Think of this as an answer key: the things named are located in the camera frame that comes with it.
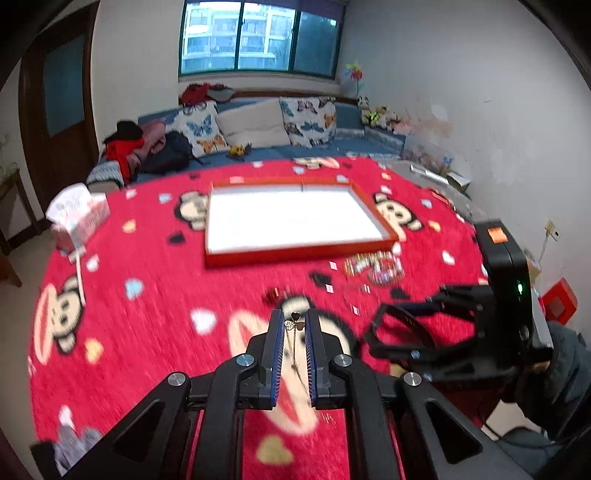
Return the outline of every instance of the orange sticker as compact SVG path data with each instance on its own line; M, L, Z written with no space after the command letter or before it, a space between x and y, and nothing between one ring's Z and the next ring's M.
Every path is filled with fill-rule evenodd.
M507 235L501 227L489 228L488 234L491 236L492 241L496 244L502 244L509 241Z

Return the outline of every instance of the door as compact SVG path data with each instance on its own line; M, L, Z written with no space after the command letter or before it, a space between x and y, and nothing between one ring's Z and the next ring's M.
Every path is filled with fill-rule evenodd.
M44 30L21 61L22 146L43 210L61 189L84 182L99 156L90 97L90 48L98 5Z

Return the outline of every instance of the pile of clothes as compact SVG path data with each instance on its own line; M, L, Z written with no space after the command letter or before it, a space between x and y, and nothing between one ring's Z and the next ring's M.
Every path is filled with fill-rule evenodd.
M165 132L164 122L152 120L141 127L131 120L117 122L117 131L105 138L105 157L119 166L123 186L138 173L165 174L183 170L193 159L187 137Z

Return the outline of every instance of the floor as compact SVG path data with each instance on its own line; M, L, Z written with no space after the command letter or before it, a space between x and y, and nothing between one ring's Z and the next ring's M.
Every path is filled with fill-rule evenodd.
M0 284L0 428L35 479L41 476L29 451L29 445L37 438L31 417L27 355L33 309L52 249L51 236L45 231L14 250L9 259L23 285L16 288ZM488 423L500 434L521 425L538 429L517 405L502 402Z

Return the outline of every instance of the tissue box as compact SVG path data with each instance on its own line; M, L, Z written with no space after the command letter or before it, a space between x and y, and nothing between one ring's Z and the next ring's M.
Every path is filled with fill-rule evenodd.
M88 209L85 209L75 219L68 219L65 223L51 224L51 234L56 241L57 247L61 250L72 253L74 250L83 247L90 237L94 235L101 223L111 214L104 193L90 194L87 205Z

